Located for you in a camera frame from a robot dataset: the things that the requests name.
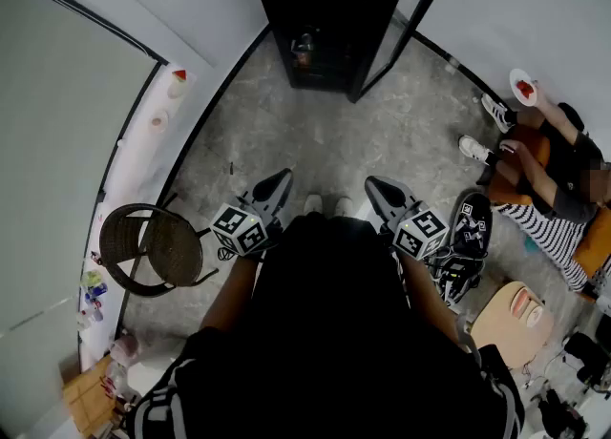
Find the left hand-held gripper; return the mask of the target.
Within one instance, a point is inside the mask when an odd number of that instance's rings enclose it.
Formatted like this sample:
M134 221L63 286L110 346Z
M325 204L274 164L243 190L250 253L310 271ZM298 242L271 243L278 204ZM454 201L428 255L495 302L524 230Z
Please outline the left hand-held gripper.
M252 192L224 203L209 224L222 247L247 256L273 246L284 231L284 205L293 184L293 173L284 168L258 182Z

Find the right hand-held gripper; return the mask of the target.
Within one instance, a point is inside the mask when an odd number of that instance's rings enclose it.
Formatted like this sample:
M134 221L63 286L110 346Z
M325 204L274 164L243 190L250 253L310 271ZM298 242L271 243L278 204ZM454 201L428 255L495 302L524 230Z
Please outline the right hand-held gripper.
M390 237L397 252L423 260L436 252L446 239L450 227L440 213L403 183L388 177L368 176L365 192L374 212L383 220L380 234ZM407 208L398 216L395 208Z

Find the person's left forearm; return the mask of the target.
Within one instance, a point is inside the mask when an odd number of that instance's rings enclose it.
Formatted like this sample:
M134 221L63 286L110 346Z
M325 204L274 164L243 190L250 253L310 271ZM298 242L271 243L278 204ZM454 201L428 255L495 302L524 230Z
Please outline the person's left forearm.
M219 294L204 315L200 330L210 327L230 332L238 325L252 299L261 260L260 256L237 257Z

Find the person's right forearm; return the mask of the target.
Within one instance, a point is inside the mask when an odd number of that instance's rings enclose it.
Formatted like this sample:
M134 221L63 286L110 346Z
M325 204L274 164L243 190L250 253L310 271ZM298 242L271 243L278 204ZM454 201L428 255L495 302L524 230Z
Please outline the person's right forearm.
M453 342L458 342L456 315L446 306L433 284L428 267L421 261L403 253L398 253L405 288L411 309L428 324L441 331Z

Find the dark wicker chair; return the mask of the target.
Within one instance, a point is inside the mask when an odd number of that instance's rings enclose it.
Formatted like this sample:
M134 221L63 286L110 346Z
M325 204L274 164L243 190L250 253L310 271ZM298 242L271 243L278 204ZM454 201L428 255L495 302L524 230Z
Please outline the dark wicker chair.
M156 298L178 287L197 287L216 274L202 274L200 239L209 228L196 231L183 216L168 209L178 197L172 194L161 206L130 203L117 207L103 221L99 234L102 266L125 291L143 298ZM160 284L137 282L135 273L147 259Z

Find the white cup with red top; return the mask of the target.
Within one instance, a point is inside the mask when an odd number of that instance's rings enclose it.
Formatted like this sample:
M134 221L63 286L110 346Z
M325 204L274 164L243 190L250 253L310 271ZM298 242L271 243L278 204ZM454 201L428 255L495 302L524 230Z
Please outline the white cup with red top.
M172 71L172 81L167 90L167 95L171 99L181 97L186 87L188 86L187 71L186 70L175 70Z

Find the long white ledge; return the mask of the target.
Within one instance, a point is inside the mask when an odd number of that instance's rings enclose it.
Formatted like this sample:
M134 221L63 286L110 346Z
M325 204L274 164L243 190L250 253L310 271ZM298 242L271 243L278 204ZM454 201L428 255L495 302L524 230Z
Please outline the long white ledge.
M179 109L197 77L187 71L188 86L176 99L167 95L172 81L172 71L186 70L169 63L154 68L145 88L137 99L136 108L130 114L124 131L119 135L108 170L101 184L101 193L95 205L90 234L85 249L83 271L98 270L108 291L101 296L103 320L78 332L79 367L85 371L99 361L114 340L125 290L97 264L93 256L99 256L99 234L103 221L117 207L130 203L154 204L161 188L168 179L169 170L158 165L156 155L179 123ZM158 110L170 116L167 129L161 134L149 130L150 117Z

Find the person's black striped clothing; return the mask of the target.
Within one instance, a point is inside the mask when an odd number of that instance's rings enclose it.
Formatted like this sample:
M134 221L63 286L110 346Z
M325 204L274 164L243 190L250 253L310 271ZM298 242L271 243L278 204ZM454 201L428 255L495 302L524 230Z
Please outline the person's black striped clothing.
M524 408L497 351L412 309L372 225L295 218L230 332L192 334L129 412L129 439L518 439Z

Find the black white striped cloth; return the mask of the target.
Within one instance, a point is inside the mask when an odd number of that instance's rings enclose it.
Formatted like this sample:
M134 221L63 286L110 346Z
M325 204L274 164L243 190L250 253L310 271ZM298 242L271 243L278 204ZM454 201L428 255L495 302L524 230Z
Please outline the black white striped cloth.
M560 271L570 290L581 292L589 278L573 259L588 224L565 219L548 219L532 205L503 203L493 206L500 215L514 221Z

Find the small white plate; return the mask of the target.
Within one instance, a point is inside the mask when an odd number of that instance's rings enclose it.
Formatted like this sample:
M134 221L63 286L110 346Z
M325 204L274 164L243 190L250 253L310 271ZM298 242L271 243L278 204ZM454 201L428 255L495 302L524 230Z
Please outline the small white plate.
M533 107L537 104L537 87L534 83L534 81L532 80L532 78L530 77L529 74L527 74L526 72L524 72L522 69L512 69L510 71L510 87L511 90L515 96L515 98L524 106L526 107ZM524 81L528 81L534 88L535 92L528 98L524 98L521 94L520 91L516 88L516 83L519 80L524 80Z

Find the seated person in striped trousers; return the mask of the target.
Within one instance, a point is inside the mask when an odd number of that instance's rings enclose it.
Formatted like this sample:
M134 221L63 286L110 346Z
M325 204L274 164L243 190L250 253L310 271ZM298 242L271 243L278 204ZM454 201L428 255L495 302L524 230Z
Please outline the seated person in striped trousers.
M515 126L503 139L518 140L526 145L536 160L546 166L550 158L550 141L537 131L522 126ZM500 157L512 166L518 163L512 155L505 152ZM519 194L516 189L500 174L494 173L488 189L488 196L493 205L510 203L535 205L527 195ZM589 222L586 235L583 237L573 259L583 268L589 281L581 292L592 286L595 278L611 278L611 209L604 206Z

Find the pink plastic bag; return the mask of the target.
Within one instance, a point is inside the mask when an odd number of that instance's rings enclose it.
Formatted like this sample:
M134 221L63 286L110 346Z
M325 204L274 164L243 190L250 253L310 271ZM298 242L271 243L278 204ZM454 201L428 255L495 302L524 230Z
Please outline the pink plastic bag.
M110 347L111 358L124 367L129 367L137 358L139 343L132 334L123 334Z

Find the clear plastic bottle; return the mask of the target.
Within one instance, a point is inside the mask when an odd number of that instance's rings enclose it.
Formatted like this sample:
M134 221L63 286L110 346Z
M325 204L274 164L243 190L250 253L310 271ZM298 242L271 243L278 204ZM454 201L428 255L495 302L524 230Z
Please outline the clear plastic bottle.
M76 314L76 324L79 331L84 331L102 320L103 314L98 308L88 307Z

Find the black equipment pile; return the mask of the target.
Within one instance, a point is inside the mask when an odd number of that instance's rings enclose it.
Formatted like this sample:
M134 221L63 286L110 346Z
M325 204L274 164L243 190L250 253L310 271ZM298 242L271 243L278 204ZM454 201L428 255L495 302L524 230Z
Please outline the black equipment pile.
M565 353L581 361L577 378L598 393L611 396L611 357L589 336L575 332L563 341Z

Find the brown cardboard box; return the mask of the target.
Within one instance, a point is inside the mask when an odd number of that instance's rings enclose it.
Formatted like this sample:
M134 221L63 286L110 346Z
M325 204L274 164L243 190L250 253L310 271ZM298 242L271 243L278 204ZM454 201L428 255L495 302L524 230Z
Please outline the brown cardboard box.
M125 371L105 356L63 386L63 400L80 435L87 439L107 426L117 429L125 413L119 402Z

